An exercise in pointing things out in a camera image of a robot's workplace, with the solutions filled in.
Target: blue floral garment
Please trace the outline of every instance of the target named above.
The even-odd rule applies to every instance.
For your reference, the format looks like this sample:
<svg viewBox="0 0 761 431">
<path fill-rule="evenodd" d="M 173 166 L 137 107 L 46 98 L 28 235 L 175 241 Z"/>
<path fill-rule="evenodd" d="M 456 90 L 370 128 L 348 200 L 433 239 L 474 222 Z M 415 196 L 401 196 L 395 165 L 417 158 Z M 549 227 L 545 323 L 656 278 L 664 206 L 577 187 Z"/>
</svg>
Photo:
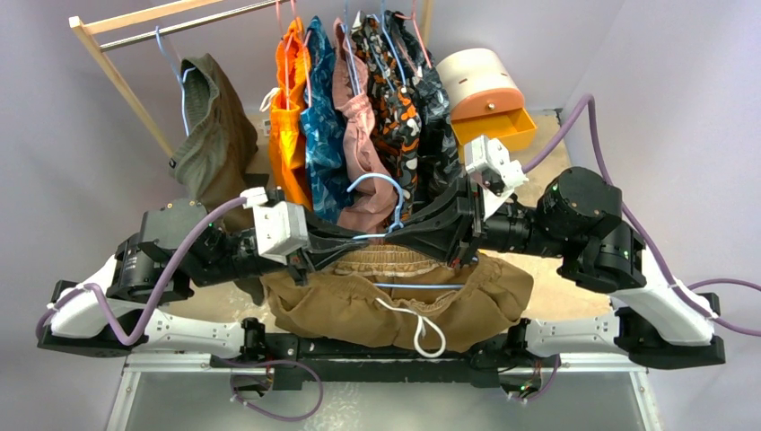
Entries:
<svg viewBox="0 0 761 431">
<path fill-rule="evenodd" d="M 354 203 L 351 193 L 346 191 L 351 184 L 344 156 L 346 123 L 333 109 L 336 53 L 318 17 L 312 18 L 309 31 L 311 106 L 301 114 L 302 131 L 307 138 L 306 171 L 314 213 L 336 223 L 341 210 Z M 305 91 L 307 104 L 309 98 L 309 91 Z"/>
</svg>

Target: wooden clothes rack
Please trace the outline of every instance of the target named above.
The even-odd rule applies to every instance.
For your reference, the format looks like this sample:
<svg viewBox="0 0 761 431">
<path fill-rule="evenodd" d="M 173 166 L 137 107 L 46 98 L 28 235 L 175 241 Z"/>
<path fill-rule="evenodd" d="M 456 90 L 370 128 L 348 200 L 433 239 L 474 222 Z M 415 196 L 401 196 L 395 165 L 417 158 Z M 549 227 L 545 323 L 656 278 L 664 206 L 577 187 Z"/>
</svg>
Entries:
<svg viewBox="0 0 761 431">
<path fill-rule="evenodd" d="M 102 45 L 97 40 L 95 40 L 95 35 L 104 33 L 106 31 L 113 31 L 116 29 L 128 27 L 140 22 L 157 20 L 164 16 L 186 12 L 191 9 L 196 9 L 201 6 L 206 6 L 212 3 L 219 3 L 222 1 L 223 0 L 179 0 L 177 2 L 162 4 L 160 6 L 144 9 L 142 11 L 127 13 L 125 15 L 115 16 L 89 24 L 82 22 L 78 16 L 69 18 L 69 26 L 71 27 L 76 37 L 79 38 L 84 47 L 87 49 L 87 52 L 89 52 L 92 58 L 95 59 L 95 62 L 98 63 L 98 66 L 103 69 L 103 72 L 114 84 L 122 97 L 124 97 L 124 100 L 127 101 L 127 104 L 129 104 L 130 108 L 132 108 L 140 121 L 145 124 L 145 127 L 149 132 L 151 132 L 151 135 L 153 135 L 153 137 L 156 139 L 156 142 L 159 143 L 159 146 L 163 152 L 167 154 L 167 156 L 171 156 L 173 151 L 166 136 L 163 134 L 161 128 L 159 128 L 159 126 L 153 120 L 151 114 L 149 114 L 145 109 L 143 103 L 140 102 L 135 93 L 129 87 L 127 80 L 124 79 L 124 76 L 122 76 L 122 74 L 117 70 L 111 60 L 106 56 L 106 52 L 111 51 L 112 49 L 134 45 L 146 40 L 154 40 L 156 37 L 156 32 L 149 31 L 147 33 L 138 34 L 122 40 L 115 40 L 113 42 L 105 43 Z M 167 35 L 192 29 L 211 22 L 218 22 L 227 18 L 232 18 L 233 16 L 264 9 L 274 5 L 277 2 L 286 3 L 288 1 L 289 0 L 262 1 L 260 3 L 243 6 L 227 12 L 216 13 L 213 15 L 208 15 L 204 18 L 198 18 L 196 20 L 183 22 L 182 24 L 165 27 L 159 29 L 159 34 Z M 422 34 L 423 42 L 426 45 L 428 43 L 428 36 L 431 29 L 432 14 L 433 0 L 423 0 L 423 12 L 420 23 L 420 31 Z"/>
</svg>

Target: patterned shirt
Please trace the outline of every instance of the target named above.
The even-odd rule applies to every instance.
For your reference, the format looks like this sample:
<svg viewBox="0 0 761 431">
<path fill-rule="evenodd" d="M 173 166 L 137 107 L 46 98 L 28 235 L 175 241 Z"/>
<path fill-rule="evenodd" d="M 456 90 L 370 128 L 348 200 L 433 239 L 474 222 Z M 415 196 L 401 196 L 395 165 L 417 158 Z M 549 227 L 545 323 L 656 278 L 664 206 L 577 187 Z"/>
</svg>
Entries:
<svg viewBox="0 0 761 431">
<path fill-rule="evenodd" d="M 346 191 L 351 184 L 346 174 L 343 148 L 346 122 L 333 108 L 336 53 L 316 16 L 307 28 L 307 32 L 310 31 L 307 48 L 312 63 L 311 98 L 309 91 L 305 91 L 304 101 L 309 107 L 301 114 L 302 131 L 307 140 L 306 171 L 314 213 L 337 223 L 341 210 L 354 203 Z"/>
<path fill-rule="evenodd" d="M 373 16 L 359 16 L 352 28 L 352 39 L 357 44 L 357 56 L 367 64 L 370 74 L 368 95 L 376 121 L 371 139 L 383 164 L 404 191 L 401 218 L 407 220 L 412 215 L 418 183 L 421 119 L 378 21 Z"/>
<path fill-rule="evenodd" d="M 428 67 L 417 36 L 405 28 L 399 12 L 386 11 L 387 32 L 394 41 L 399 61 L 410 76 L 413 103 L 423 121 L 420 132 L 420 181 L 426 187 L 427 198 L 441 195 L 460 176 L 457 141 L 451 127 L 450 99 L 435 67 Z M 427 51 L 432 64 L 433 55 Z"/>
</svg>

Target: white cable tie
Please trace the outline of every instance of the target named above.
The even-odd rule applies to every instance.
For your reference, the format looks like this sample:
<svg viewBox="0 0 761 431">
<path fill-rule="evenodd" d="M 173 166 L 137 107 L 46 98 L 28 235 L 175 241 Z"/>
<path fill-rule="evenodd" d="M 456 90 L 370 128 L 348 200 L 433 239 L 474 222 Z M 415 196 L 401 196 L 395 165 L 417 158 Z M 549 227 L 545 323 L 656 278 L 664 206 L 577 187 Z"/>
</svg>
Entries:
<svg viewBox="0 0 761 431">
<path fill-rule="evenodd" d="M 677 289 L 681 290 L 682 293 L 684 293 L 687 296 L 695 294 L 691 290 L 689 290 L 687 288 L 687 286 L 685 286 L 685 284 L 684 284 L 684 282 L 682 282 L 682 280 L 680 280 L 678 278 L 674 278 L 674 281 L 675 281 L 675 283 L 673 285 L 669 286 L 669 287 L 671 287 L 671 288 L 677 288 Z M 702 296 L 698 296 L 697 298 L 693 299 L 693 303 L 698 304 L 700 306 L 700 308 L 702 308 L 704 311 L 710 313 L 711 314 L 710 319 L 713 320 L 713 319 L 718 319 L 719 318 L 719 314 L 716 314 L 716 312 L 714 312 L 711 309 L 711 306 L 709 304 L 707 304 L 707 301 L 705 301 L 705 299 Z"/>
</svg>

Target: pink clothes hanger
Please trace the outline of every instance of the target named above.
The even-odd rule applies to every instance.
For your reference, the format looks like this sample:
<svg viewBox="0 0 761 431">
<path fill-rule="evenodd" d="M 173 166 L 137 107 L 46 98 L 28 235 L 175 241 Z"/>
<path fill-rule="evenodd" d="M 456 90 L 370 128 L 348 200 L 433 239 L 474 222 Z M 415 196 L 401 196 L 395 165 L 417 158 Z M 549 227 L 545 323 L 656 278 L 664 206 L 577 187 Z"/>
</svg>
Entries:
<svg viewBox="0 0 761 431">
<path fill-rule="evenodd" d="M 296 19 L 298 15 L 296 14 L 296 2 L 294 0 L 291 0 L 291 12 L 293 13 L 293 18 Z M 280 18 L 280 2 L 275 2 L 275 14 L 277 15 L 277 25 L 280 27 L 280 39 L 283 38 L 285 35 L 285 31 L 283 30 L 283 20 Z M 291 42 L 293 42 L 293 35 L 291 35 L 288 38 L 288 43 L 285 44 L 285 108 L 287 110 L 291 109 L 291 83 L 290 83 L 290 74 L 288 73 L 288 49 L 291 48 Z"/>
<path fill-rule="evenodd" d="M 403 20 L 412 21 L 412 26 L 413 28 L 415 28 L 415 35 L 417 36 L 417 41 L 420 43 L 420 48 L 423 50 L 423 57 L 425 57 L 425 63 L 428 65 L 429 68 L 433 68 L 433 66 L 431 65 L 431 59 L 428 57 L 428 50 L 425 49 L 423 38 L 420 36 L 420 28 L 417 27 L 417 0 L 412 0 L 412 15 L 405 16 L 401 13 L 397 13 L 397 17 Z"/>
<path fill-rule="evenodd" d="M 309 36 L 311 36 L 311 30 L 307 30 L 307 35 L 306 37 L 304 37 L 305 48 L 307 47 L 307 43 L 309 42 Z M 309 77 L 310 71 L 307 66 L 307 56 L 304 56 L 303 59 L 304 59 L 304 70 L 306 71 L 305 75 L 307 77 L 307 94 L 309 94 L 309 101 L 307 101 L 307 103 L 309 104 L 309 107 L 311 108 L 311 79 Z"/>
</svg>

